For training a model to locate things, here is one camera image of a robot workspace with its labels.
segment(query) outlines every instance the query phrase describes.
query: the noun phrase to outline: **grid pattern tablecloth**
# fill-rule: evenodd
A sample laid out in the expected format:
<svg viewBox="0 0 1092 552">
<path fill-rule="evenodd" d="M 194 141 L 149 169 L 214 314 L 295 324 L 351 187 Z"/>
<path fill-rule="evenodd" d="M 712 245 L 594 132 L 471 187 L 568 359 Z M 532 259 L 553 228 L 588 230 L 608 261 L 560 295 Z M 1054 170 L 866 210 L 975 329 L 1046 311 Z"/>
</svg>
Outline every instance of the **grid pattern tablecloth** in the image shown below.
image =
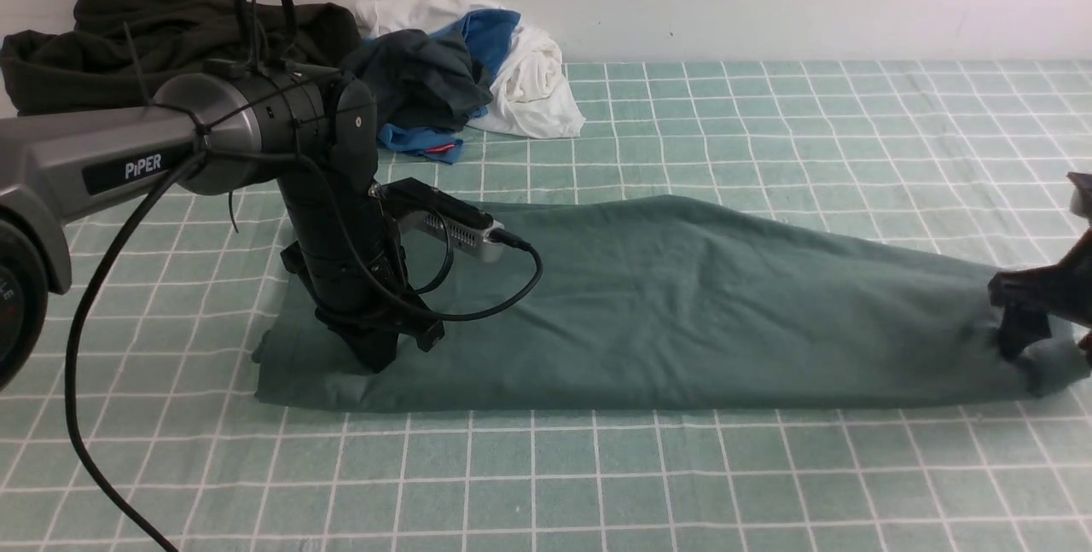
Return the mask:
<svg viewBox="0 0 1092 552">
<path fill-rule="evenodd" d="M 468 199 L 672 192 L 1005 266 L 1087 224 L 1092 62 L 571 64 L 577 140 L 466 132 Z M 76 287 L 0 396 L 0 550 L 153 550 L 66 441 L 68 324 L 126 214 L 70 226 Z M 343 415 L 258 404 L 247 357 L 284 285 L 273 187 L 175 192 L 94 309 L 81 421 L 121 493 L 191 551 L 941 552 L 1092 549 L 1092 387 L 885 412 Z"/>
</svg>

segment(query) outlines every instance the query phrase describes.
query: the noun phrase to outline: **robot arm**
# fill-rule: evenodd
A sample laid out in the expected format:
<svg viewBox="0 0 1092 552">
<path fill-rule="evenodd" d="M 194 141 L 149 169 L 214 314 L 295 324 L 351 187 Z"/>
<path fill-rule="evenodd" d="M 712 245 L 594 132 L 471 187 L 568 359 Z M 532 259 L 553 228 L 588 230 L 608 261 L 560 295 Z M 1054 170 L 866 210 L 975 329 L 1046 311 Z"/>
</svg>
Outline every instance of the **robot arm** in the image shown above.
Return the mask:
<svg viewBox="0 0 1092 552">
<path fill-rule="evenodd" d="M 290 44 L 292 0 L 282 2 Z M 236 12 L 249 38 L 244 3 Z M 537 254 L 488 214 L 413 179 L 376 183 L 375 99 L 351 73 L 251 54 L 249 62 L 210 60 L 146 104 L 0 120 L 0 388 L 31 353 L 48 294 L 70 291 L 63 226 L 167 178 L 202 196 L 275 180 L 297 239 L 282 254 L 285 268 L 377 372 L 393 361 L 399 334 L 429 350 L 443 321 L 499 313 L 537 282 Z M 183 164 L 188 174 L 171 174 Z M 424 290 L 406 283 L 399 236 L 413 227 L 448 242 L 446 269 L 453 249 L 489 261 L 508 245 L 529 250 L 539 272 L 487 312 L 431 312 Z"/>
</svg>

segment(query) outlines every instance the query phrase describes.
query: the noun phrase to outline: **pile of clothes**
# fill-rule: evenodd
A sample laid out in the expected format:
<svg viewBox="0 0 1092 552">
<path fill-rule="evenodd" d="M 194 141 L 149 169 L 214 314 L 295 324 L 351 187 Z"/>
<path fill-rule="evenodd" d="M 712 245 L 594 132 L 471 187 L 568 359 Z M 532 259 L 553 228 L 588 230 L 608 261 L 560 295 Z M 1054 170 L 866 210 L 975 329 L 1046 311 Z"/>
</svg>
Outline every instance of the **pile of clothes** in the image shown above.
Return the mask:
<svg viewBox="0 0 1092 552">
<path fill-rule="evenodd" d="M 140 106 L 126 26 L 151 93 L 210 58 L 239 59 L 232 0 L 78 0 L 71 32 L 27 30 L 0 47 L 4 89 L 20 116 Z M 276 43 L 276 5 L 261 5 Z M 352 70 L 377 99 L 377 144 L 453 164 L 461 129 L 520 137 L 580 136 L 584 117 L 558 45 L 519 12 L 488 0 L 379 0 L 296 7 L 287 59 Z"/>
</svg>

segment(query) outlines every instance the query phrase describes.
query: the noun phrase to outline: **green cloth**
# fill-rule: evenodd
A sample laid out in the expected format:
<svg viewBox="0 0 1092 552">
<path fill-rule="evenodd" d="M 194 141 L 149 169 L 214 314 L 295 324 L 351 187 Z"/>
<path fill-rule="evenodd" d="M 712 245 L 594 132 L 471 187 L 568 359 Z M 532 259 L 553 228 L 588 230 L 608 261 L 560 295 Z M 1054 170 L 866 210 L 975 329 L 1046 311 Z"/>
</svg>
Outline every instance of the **green cloth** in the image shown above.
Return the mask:
<svg viewBox="0 0 1092 552">
<path fill-rule="evenodd" d="M 997 269 L 664 196 L 589 205 L 484 204 L 542 254 L 511 309 L 446 322 L 429 353 L 406 338 L 361 369 L 293 279 L 254 354 L 257 398 L 307 409 L 916 408 L 1042 397 L 1088 377 L 1072 327 L 1014 362 L 997 347 Z M 442 244 L 405 238 L 415 285 Z M 459 256 L 434 310 L 500 303 L 530 256 Z"/>
</svg>

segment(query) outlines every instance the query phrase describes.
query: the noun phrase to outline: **black cable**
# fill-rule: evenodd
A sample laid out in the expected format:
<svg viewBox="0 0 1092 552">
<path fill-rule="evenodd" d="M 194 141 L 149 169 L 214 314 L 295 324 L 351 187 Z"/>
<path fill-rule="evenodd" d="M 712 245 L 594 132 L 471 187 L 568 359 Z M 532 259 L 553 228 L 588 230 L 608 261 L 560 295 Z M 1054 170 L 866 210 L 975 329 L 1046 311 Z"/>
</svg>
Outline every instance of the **black cable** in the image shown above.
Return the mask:
<svg viewBox="0 0 1092 552">
<path fill-rule="evenodd" d="M 423 204 L 416 200 L 410 200 L 408 198 L 402 198 L 402 197 L 397 198 L 383 197 L 382 200 L 389 200 L 397 202 L 400 204 L 405 204 L 415 211 L 419 211 L 422 213 L 428 213 L 434 218 L 436 218 L 438 222 L 440 222 L 440 227 L 443 230 L 443 249 L 444 249 L 443 263 L 440 265 L 440 270 L 436 272 L 436 275 L 432 277 L 432 280 L 426 283 L 424 287 L 414 289 L 412 285 L 410 285 L 408 279 L 404 280 L 405 290 L 415 296 L 428 294 L 429 292 L 435 291 L 437 287 L 440 287 L 440 285 L 443 284 L 446 280 L 448 280 L 448 275 L 451 274 L 451 268 L 455 263 L 455 242 L 454 238 L 451 237 L 451 222 L 449 222 L 448 218 L 443 216 L 435 208 Z"/>
<path fill-rule="evenodd" d="M 245 110 L 253 108 L 253 106 L 260 104 L 261 102 L 271 99 L 273 97 L 276 97 L 277 95 L 282 95 L 286 91 L 300 87 L 306 84 L 314 83 L 317 81 L 331 77 L 332 74 L 334 73 L 323 74 L 320 77 L 316 77 L 313 79 L 300 80 L 287 87 L 277 90 L 276 93 L 260 97 L 258 99 L 254 99 L 253 102 L 248 103 L 246 106 L 236 108 L 229 111 L 227 115 L 224 115 L 221 118 L 214 120 L 210 125 L 202 124 L 201 120 L 198 118 L 198 116 L 195 116 L 195 114 L 192 110 L 176 106 L 161 105 L 158 103 L 152 103 L 151 105 L 162 106 L 163 108 L 175 109 L 180 113 L 187 114 L 190 117 L 190 119 L 193 120 L 195 136 L 199 138 L 205 138 L 212 131 L 212 128 L 214 128 L 219 124 L 223 124 L 226 120 L 229 120 L 229 118 L 234 117 L 235 115 L 238 115 Z M 121 249 L 124 248 L 126 244 L 129 242 L 129 238 L 140 226 L 140 223 L 144 221 L 144 218 L 147 216 L 149 212 L 151 212 L 152 208 L 155 207 L 156 202 L 159 201 L 159 199 L 164 196 L 164 193 L 167 193 L 167 191 L 173 186 L 175 186 L 180 179 L 187 176 L 193 168 L 199 166 L 206 158 L 211 158 L 214 156 L 221 156 L 225 158 L 247 160 L 265 164 L 286 164 L 296 166 L 302 165 L 306 169 L 318 176 L 319 181 L 322 184 L 327 197 L 331 205 L 333 207 L 335 220 L 337 222 L 339 227 L 342 231 L 346 244 L 348 245 L 349 252 L 352 254 L 354 260 L 359 266 L 359 268 L 363 269 L 364 275 L 371 283 L 375 291 L 378 291 L 380 295 L 383 296 L 383 298 L 385 298 L 388 302 L 393 304 L 395 308 L 400 308 L 407 314 L 441 321 L 473 321 L 491 317 L 503 310 L 507 310 L 508 307 L 511 307 L 515 303 L 523 300 L 523 296 L 526 296 L 527 293 L 530 293 L 531 290 L 534 289 L 535 284 L 538 283 L 538 280 L 542 278 L 543 274 L 542 257 L 538 256 L 538 251 L 536 251 L 534 247 L 531 246 L 530 243 L 520 239 L 514 234 L 508 233 L 507 231 L 495 230 L 492 231 L 492 233 L 490 233 L 490 235 L 495 237 L 498 243 L 502 243 L 505 245 L 508 245 L 509 247 L 513 247 L 517 249 L 522 249 L 529 252 L 534 259 L 535 272 L 534 275 L 531 277 L 531 280 L 527 281 L 526 285 L 524 285 L 522 290 L 520 290 L 515 295 L 511 296 L 503 303 L 500 303 L 499 305 L 473 314 L 441 314 L 441 313 L 430 312 L 428 309 L 422 309 L 406 303 L 397 295 L 393 294 L 393 292 L 388 290 L 387 286 L 383 285 L 383 283 L 378 279 L 378 277 L 376 277 L 371 272 L 371 269 L 364 261 L 359 251 L 357 251 L 356 249 L 356 244 L 353 242 L 352 235 L 348 232 L 348 225 L 346 224 L 345 218 L 341 212 L 341 207 L 337 204 L 337 197 L 333 188 L 331 187 L 325 173 L 313 160 L 311 160 L 306 155 L 299 154 L 298 149 L 297 153 L 282 153 L 282 154 L 222 152 L 222 151 L 214 151 L 211 149 L 202 149 L 202 151 L 194 152 L 191 155 L 187 156 L 187 158 L 185 158 L 178 166 L 173 168 L 166 175 L 161 177 L 158 181 L 156 181 L 155 186 L 149 191 L 147 196 L 145 196 L 145 198 L 141 201 L 140 205 L 138 205 L 136 209 L 133 210 L 133 212 L 129 215 L 124 224 L 122 224 L 121 228 L 118 231 L 118 234 L 114 237 L 114 240 L 110 243 L 109 247 L 107 247 L 105 256 L 103 256 L 103 259 L 99 261 L 97 268 L 95 269 L 95 272 L 92 275 L 90 283 L 87 283 L 86 292 L 84 292 L 83 296 L 80 298 L 79 305 L 76 306 L 76 310 L 72 319 L 72 327 L 69 331 L 68 345 L 64 351 L 64 420 L 68 427 L 69 441 L 71 442 L 72 447 L 75 450 L 76 457 L 80 459 L 80 462 L 87 471 L 87 474 L 91 475 L 91 479 L 93 479 L 95 484 L 98 485 L 99 490 L 102 490 L 103 493 L 106 494 L 106 497 L 108 497 L 109 501 L 111 501 L 114 505 L 116 505 L 121 510 L 121 513 L 126 515 L 126 517 L 129 517 L 129 519 L 131 519 L 138 527 L 140 527 L 141 530 L 143 530 L 165 552 L 178 552 L 178 549 L 175 548 L 174 544 L 171 544 L 170 541 L 167 540 L 167 537 L 164 537 L 163 533 L 156 530 L 156 528 L 146 518 L 144 518 L 139 512 L 136 512 L 136 509 L 134 509 L 124 500 L 124 497 L 122 497 L 117 492 L 117 490 L 114 489 L 109 480 L 106 479 L 106 475 L 104 475 L 103 472 L 98 470 L 98 466 L 95 465 L 94 459 L 92 459 L 91 457 L 91 453 L 87 450 L 87 447 L 83 441 L 83 436 L 80 433 L 79 413 L 76 409 L 76 398 L 78 398 L 76 359 L 79 355 L 80 337 L 83 333 L 83 327 L 85 326 L 86 319 L 91 314 L 91 308 L 95 304 L 95 298 L 97 297 L 98 292 L 106 283 L 106 277 L 109 274 L 111 268 L 114 267 L 114 262 L 117 261 L 118 256 L 120 256 L 121 254 Z M 413 293 L 415 294 L 423 294 L 438 287 L 447 279 L 453 265 L 453 257 L 454 257 L 453 243 L 448 220 L 440 213 L 436 212 L 435 210 L 428 210 L 428 212 L 435 214 L 440 220 L 440 223 L 443 226 L 447 251 L 444 255 L 444 263 L 441 266 L 441 269 L 437 273 L 437 277 L 434 278 L 434 280 L 430 281 L 429 284 L 426 285 L 425 287 L 420 290 L 414 290 Z M 412 286 L 408 285 L 408 280 L 404 280 L 404 284 L 406 289 L 412 290 Z"/>
<path fill-rule="evenodd" d="M 84 292 L 83 296 L 80 298 L 80 304 L 75 309 L 75 315 L 72 318 L 72 327 L 69 331 L 68 347 L 64 350 L 64 420 L 68 425 L 69 441 L 72 443 L 72 447 L 75 450 L 76 457 L 80 458 L 80 462 L 83 463 L 83 468 L 91 475 L 91 479 L 95 481 L 98 488 L 117 505 L 121 513 L 128 516 L 133 522 L 136 524 L 149 537 L 151 537 L 161 548 L 167 552 L 178 552 L 178 549 L 167 540 L 151 522 L 147 521 L 140 513 L 136 512 L 128 502 L 118 493 L 117 490 L 110 485 L 110 482 L 106 479 L 106 475 L 98 470 L 98 466 L 91 458 L 91 453 L 87 450 L 87 446 L 83 442 L 83 436 L 80 434 L 80 420 L 76 412 L 76 355 L 80 352 L 80 334 L 83 333 L 84 324 L 87 321 L 87 316 L 91 314 L 91 308 L 95 304 L 95 298 L 98 296 L 99 290 L 103 284 L 106 283 L 106 277 L 110 273 L 110 269 L 114 267 L 114 262 L 118 259 L 118 255 L 121 254 L 121 249 L 124 248 L 126 243 L 129 242 L 129 237 L 132 236 L 133 232 L 140 225 L 147 213 L 155 207 L 155 203 L 159 201 L 159 198 L 167 190 L 175 186 L 182 177 L 187 176 L 190 171 L 197 167 L 204 160 L 204 153 L 194 153 L 188 156 L 181 164 L 168 172 L 164 177 L 156 183 L 155 187 L 149 191 L 144 200 L 141 201 L 140 205 L 129 215 L 126 223 L 122 224 L 121 230 L 114 237 L 110 246 L 106 249 L 105 256 L 103 256 L 102 261 L 99 261 L 98 267 L 95 269 L 94 275 L 92 275 L 91 281 L 87 282 L 87 291 Z"/>
<path fill-rule="evenodd" d="M 420 307 L 411 305 L 396 294 L 391 292 L 383 282 L 378 279 L 368 267 L 368 263 L 364 261 L 360 252 L 356 248 L 356 244 L 353 243 L 353 236 L 348 232 L 348 224 L 345 222 L 345 218 L 341 212 L 341 205 L 337 204 L 337 196 L 334 193 L 333 188 L 330 186 L 330 181 L 327 180 L 327 175 L 323 173 L 322 168 L 307 155 L 296 155 L 294 153 L 246 153 L 246 152 L 235 152 L 235 151 L 210 151 L 210 156 L 218 156 L 228 160 L 247 160 L 252 162 L 265 162 L 271 164 L 297 164 L 302 165 L 305 168 L 313 173 L 319 177 L 319 181 L 322 184 L 323 189 L 327 192 L 327 198 L 330 200 L 330 205 L 333 207 L 334 219 L 337 222 L 337 227 L 341 228 L 342 236 L 344 236 L 345 242 L 348 244 L 349 254 L 353 256 L 353 261 L 363 269 L 364 277 L 368 279 L 371 283 L 371 287 L 379 292 L 387 303 L 390 303 L 394 308 L 401 309 L 403 313 L 413 315 L 416 317 L 422 317 L 425 319 L 432 319 L 437 321 L 477 321 L 479 319 L 485 319 L 487 317 L 492 317 L 503 310 L 509 309 L 515 303 L 523 300 L 532 290 L 534 290 L 535 284 L 542 279 L 543 274 L 543 260 L 538 256 L 538 251 L 531 246 L 530 243 L 522 240 L 514 234 L 508 233 L 502 230 L 495 230 L 491 234 L 497 235 L 497 242 L 515 249 L 522 249 L 531 255 L 535 261 L 535 273 L 531 277 L 531 280 L 519 291 L 515 292 L 513 296 L 507 301 L 495 305 L 487 309 L 483 309 L 475 313 L 467 314 L 451 314 L 451 313 L 437 313 L 428 309 L 423 309 Z"/>
</svg>

